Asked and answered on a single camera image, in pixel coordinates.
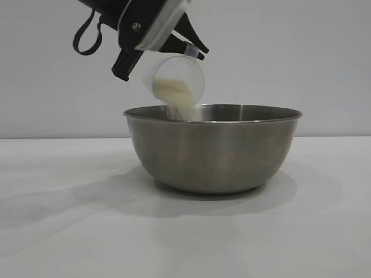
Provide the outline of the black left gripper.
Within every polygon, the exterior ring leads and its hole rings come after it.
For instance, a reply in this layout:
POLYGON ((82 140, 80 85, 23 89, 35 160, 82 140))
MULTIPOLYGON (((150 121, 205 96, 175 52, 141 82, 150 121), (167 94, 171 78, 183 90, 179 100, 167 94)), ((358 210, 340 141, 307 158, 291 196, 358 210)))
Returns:
MULTIPOLYGON (((144 38, 145 33, 150 28, 158 12, 163 8, 165 2, 147 0, 81 0, 81 3, 91 8, 91 13, 78 29, 78 40, 82 38, 83 33, 88 29, 94 14, 99 13, 100 17, 97 23, 98 34, 95 43, 87 50, 79 49, 78 53, 83 56, 94 54, 103 40, 101 26, 103 24, 109 26, 117 32, 118 44, 121 49, 116 62, 112 66, 112 73, 117 78, 127 82, 130 73, 144 53, 142 50, 137 50, 136 46, 144 38)), ((182 15, 174 30, 189 42, 182 41, 175 35, 171 35, 158 50, 159 52, 183 54, 201 61, 203 60, 202 52, 205 54, 209 53, 209 49, 195 32, 188 15, 182 15)))

